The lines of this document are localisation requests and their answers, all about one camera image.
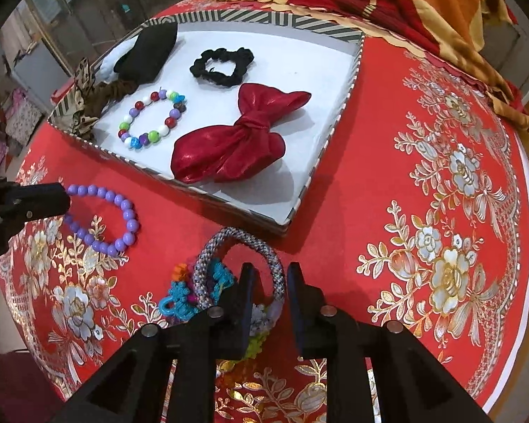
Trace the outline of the light blue fluffy scrunchie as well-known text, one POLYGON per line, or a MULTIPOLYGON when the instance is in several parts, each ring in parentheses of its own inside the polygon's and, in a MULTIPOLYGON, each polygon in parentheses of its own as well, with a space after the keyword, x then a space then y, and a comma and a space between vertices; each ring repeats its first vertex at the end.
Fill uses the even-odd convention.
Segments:
POLYGON ((118 74, 114 71, 115 64, 133 48, 136 40, 137 36, 122 41, 104 57, 95 75, 97 83, 110 83, 117 80, 118 74))

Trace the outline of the black scrunchie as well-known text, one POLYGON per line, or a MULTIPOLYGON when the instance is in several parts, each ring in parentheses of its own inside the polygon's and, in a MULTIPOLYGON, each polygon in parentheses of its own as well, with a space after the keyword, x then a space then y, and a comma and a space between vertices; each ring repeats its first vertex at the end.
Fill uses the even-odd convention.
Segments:
POLYGON ((243 83, 253 61, 252 51, 246 48, 238 48, 236 51, 228 51, 226 48, 205 50, 190 67, 190 73, 196 79, 232 88, 243 83))

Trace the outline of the dark brown scrunchie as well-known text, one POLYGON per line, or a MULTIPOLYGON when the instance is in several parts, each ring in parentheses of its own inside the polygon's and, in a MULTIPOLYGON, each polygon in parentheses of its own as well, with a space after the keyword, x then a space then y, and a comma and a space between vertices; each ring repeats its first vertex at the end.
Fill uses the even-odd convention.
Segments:
POLYGON ((121 101, 129 94, 133 94, 137 88, 138 84, 132 80, 117 79, 110 83, 99 83, 85 98, 84 115, 101 117, 108 104, 121 101))

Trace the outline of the striped white shallow box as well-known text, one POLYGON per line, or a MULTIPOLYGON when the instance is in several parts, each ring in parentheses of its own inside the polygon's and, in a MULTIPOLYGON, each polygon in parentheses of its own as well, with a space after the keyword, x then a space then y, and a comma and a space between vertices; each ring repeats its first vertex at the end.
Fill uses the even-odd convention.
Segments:
POLYGON ((358 76, 364 32, 310 16, 257 10, 183 12, 153 18, 144 28, 175 23, 178 41, 154 86, 184 94, 187 117, 153 149, 128 149, 118 140, 120 122, 133 103, 125 97, 111 106, 92 129, 92 140, 72 133, 69 119, 74 92, 56 106, 49 124, 95 152, 118 159, 138 171, 246 218, 277 234, 285 234, 309 189, 317 166, 347 107, 358 76), (254 60, 247 82, 283 92, 305 91, 310 101, 273 125, 286 142, 286 154, 245 182, 186 184, 171 171, 175 142, 196 129, 233 124, 240 116, 239 89, 196 79, 190 67, 210 48, 250 49, 254 60))

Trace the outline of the metal glass door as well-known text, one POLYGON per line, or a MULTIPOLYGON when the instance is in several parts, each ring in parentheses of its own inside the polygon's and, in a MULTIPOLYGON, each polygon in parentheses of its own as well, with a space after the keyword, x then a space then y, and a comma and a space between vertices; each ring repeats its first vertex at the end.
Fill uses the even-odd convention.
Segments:
POLYGON ((37 106, 146 19, 181 0, 22 0, 0 29, 8 71, 37 106))

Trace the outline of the red satin bow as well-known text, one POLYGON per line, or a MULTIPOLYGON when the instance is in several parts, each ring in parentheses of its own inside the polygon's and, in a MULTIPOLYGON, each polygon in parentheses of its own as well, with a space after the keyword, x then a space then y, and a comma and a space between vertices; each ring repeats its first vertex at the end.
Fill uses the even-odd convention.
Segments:
POLYGON ((308 92, 284 93, 263 84, 243 84, 238 96, 241 115, 234 124, 196 129, 176 141, 170 163, 175 179, 192 184, 254 177, 286 153, 286 143, 271 131, 272 125, 310 99, 308 92))

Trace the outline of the red floral gold tablecloth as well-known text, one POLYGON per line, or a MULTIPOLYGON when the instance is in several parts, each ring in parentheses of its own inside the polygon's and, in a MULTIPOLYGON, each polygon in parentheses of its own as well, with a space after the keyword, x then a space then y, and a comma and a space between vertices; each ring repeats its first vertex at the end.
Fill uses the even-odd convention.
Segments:
POLYGON ((529 317, 529 160, 481 85, 367 37, 351 97, 286 234, 160 182, 41 126, 23 184, 95 184, 128 198, 135 245, 112 258, 61 219, 27 225, 0 257, 1 292, 26 349, 0 369, 12 422, 40 422, 141 326, 223 226, 362 322, 396 320, 485 410, 500 397, 529 317))

